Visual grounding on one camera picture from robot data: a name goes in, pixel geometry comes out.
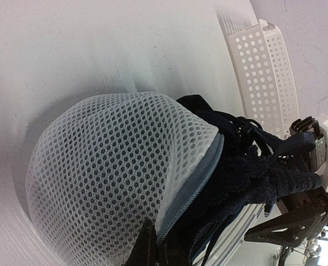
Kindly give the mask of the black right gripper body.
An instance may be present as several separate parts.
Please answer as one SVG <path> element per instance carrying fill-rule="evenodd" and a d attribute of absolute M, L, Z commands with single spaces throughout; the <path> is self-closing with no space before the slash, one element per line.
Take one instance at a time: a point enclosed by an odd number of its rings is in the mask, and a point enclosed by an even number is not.
<path fill-rule="evenodd" d="M 294 121 L 290 131 L 293 135 L 313 133 L 316 147 L 302 158 L 307 169 L 322 178 L 320 188 L 286 196 L 278 202 L 283 226 L 277 232 L 278 244 L 295 248 L 304 240 L 316 238 L 328 226 L 328 126 L 307 117 Z"/>

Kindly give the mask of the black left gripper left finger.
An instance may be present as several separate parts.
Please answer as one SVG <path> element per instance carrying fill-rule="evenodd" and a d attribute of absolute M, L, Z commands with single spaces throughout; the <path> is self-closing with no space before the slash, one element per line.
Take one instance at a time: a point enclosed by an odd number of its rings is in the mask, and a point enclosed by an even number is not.
<path fill-rule="evenodd" d="M 145 220 L 126 265 L 154 266 L 157 264 L 157 235 L 151 220 Z"/>

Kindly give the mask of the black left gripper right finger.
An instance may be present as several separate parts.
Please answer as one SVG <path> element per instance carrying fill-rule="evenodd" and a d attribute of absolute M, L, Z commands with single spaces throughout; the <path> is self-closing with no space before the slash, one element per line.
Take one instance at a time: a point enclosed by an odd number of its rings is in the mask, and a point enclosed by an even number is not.
<path fill-rule="evenodd" d="M 160 265 L 190 266 L 192 263 L 177 238 L 166 238 L 160 246 Z"/>

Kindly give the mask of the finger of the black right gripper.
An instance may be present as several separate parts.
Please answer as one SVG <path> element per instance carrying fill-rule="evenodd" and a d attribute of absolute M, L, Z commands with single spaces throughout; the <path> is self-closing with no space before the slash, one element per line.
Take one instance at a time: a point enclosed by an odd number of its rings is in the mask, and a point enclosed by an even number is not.
<path fill-rule="evenodd" d="M 316 238 L 327 223 L 328 206 L 306 204 L 249 229 L 244 240 L 296 248 Z"/>

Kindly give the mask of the dark navy lace bra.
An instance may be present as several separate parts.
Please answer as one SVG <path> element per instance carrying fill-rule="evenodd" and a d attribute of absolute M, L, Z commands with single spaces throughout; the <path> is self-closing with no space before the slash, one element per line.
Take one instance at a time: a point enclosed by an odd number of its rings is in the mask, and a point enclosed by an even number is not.
<path fill-rule="evenodd" d="M 315 148 L 311 133 L 282 140 L 254 120 L 213 110 L 200 95 L 184 96 L 179 102 L 224 136 L 211 177 L 166 237 L 179 240 L 191 263 L 200 252 L 210 255 L 246 205 L 275 203 L 321 186 L 321 177 L 301 163 L 301 155 Z"/>

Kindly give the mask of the white mesh laundry bag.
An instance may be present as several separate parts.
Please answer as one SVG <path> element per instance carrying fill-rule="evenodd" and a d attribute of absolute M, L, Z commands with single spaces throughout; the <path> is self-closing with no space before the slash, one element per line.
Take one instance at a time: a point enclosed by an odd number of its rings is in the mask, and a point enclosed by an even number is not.
<path fill-rule="evenodd" d="M 218 165 L 224 135 L 158 92 L 87 98 L 41 134 L 31 220 L 67 265 L 123 265 L 145 220 L 164 238 Z"/>

